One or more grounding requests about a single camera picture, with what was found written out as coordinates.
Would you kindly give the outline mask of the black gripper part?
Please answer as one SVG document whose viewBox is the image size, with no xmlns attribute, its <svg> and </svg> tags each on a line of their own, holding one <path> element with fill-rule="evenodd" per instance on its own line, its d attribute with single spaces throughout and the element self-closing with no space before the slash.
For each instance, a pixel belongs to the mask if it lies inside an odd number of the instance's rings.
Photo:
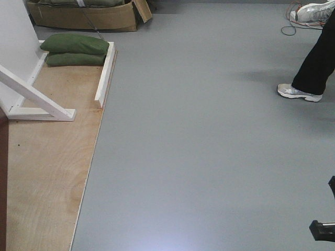
<svg viewBox="0 0 335 251">
<path fill-rule="evenodd" d="M 313 220 L 309 230 L 315 241 L 334 241 L 334 222 L 318 222 Z"/>
</svg>

